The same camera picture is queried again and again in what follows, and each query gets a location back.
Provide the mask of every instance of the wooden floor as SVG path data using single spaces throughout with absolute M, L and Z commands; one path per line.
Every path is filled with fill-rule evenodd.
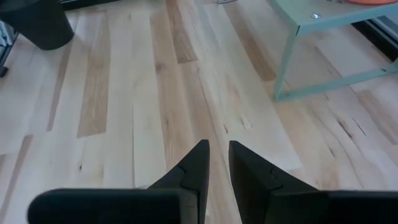
M 207 224 L 240 223 L 228 141 L 319 189 L 398 190 L 398 77 L 277 104 L 287 29 L 265 0 L 137 0 L 68 13 L 41 51 L 20 36 L 0 80 L 0 223 L 59 187 L 153 183 L 211 145 Z M 389 63 L 352 27 L 312 34 L 290 89 Z

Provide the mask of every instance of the orange tray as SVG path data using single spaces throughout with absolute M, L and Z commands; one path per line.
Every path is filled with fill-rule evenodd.
M 398 2 L 398 0 L 348 0 L 348 2 L 357 4 L 390 4 Z

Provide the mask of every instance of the black trash can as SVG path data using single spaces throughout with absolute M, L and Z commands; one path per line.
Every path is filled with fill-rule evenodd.
M 62 47 L 74 35 L 57 0 L 0 0 L 0 20 L 42 50 Z

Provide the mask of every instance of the light green table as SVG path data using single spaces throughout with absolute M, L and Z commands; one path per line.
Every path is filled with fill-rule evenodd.
M 274 87 L 276 101 L 287 101 L 314 93 L 332 90 L 398 72 L 398 59 L 390 66 L 358 73 L 339 80 L 308 86 L 299 90 L 282 91 L 282 84 L 297 39 L 313 31 L 341 27 L 354 22 L 398 13 L 398 3 L 382 6 L 365 6 L 338 0 L 269 0 L 271 7 L 288 23 L 289 36 L 280 63 Z

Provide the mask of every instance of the mint green metal frame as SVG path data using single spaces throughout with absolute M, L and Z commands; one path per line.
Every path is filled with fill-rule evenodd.
M 293 100 L 301 98 L 303 96 L 315 93 L 321 93 L 328 90 L 333 90 L 346 85 L 363 82 L 366 80 L 370 80 L 372 78 L 377 78 L 398 72 L 398 59 L 397 59 L 389 66 L 373 70 L 370 72 L 363 72 L 355 75 L 350 75 L 348 77 L 343 77 L 338 80 L 332 80 L 326 83 L 304 87 L 299 90 L 283 91 L 283 82 L 286 76 L 286 71 L 289 66 L 290 58 L 292 56 L 295 44 L 299 37 L 307 35 L 316 30 L 321 31 L 333 27 L 348 25 L 366 19 L 376 18 L 388 13 L 397 13 L 398 3 L 374 7 L 370 10 L 365 10 L 363 12 L 355 12 L 343 16 L 328 17 L 325 19 L 320 19 L 319 21 L 316 20 L 301 21 L 300 19 L 298 19 L 302 18 L 298 16 L 301 13 L 300 11 L 291 10 L 290 8 L 288 8 L 287 11 L 285 10 L 284 7 L 291 7 L 290 3 L 287 0 L 270 0 L 269 3 L 272 6 L 272 8 L 276 10 L 285 21 L 287 21 L 290 31 L 274 86 L 274 99 L 276 100 L 276 102 Z
M 392 63 L 389 66 L 373 70 L 370 72 L 363 72 L 355 75 L 350 75 L 348 77 L 343 77 L 338 80 L 332 80 L 326 83 L 304 87 L 299 90 L 283 91 L 282 87 L 286 71 L 289 66 L 290 58 L 292 56 L 295 44 L 299 37 L 297 34 L 298 30 L 295 33 L 291 33 L 287 39 L 284 54 L 282 56 L 282 62 L 280 64 L 279 72 L 277 74 L 277 78 L 274 85 L 274 99 L 276 102 L 294 100 L 297 98 L 301 98 L 303 96 L 308 96 L 315 93 L 322 93 L 328 90 L 334 90 L 346 85 L 363 82 L 366 80 L 370 80 L 372 78 L 377 78 L 398 72 L 398 59 L 397 59 L 394 63 Z

